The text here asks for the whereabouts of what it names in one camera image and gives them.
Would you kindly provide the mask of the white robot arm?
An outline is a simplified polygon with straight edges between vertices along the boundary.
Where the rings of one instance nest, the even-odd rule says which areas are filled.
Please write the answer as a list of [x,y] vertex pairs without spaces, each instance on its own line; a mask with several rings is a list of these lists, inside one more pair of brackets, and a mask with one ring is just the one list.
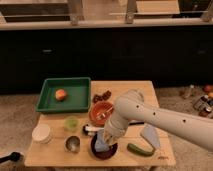
[[142,92],[131,89],[116,98],[114,111],[104,126],[103,140],[113,145],[126,134],[129,122],[142,121],[213,151],[213,120],[151,106]]

